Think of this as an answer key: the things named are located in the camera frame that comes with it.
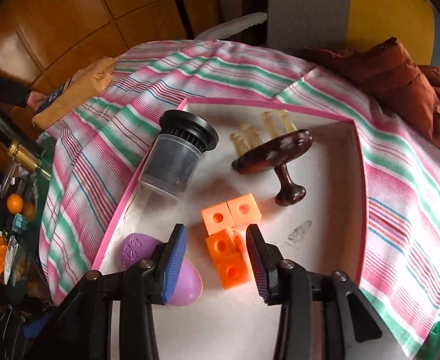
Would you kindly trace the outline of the person's hand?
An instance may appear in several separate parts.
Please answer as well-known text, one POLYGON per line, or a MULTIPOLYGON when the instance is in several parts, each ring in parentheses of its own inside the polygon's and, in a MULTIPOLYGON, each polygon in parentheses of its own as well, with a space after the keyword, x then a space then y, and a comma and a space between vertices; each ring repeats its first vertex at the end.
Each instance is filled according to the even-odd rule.
POLYGON ((38 108, 43 104, 47 96, 37 91, 31 91, 27 98, 27 107, 33 112, 38 111, 38 108))

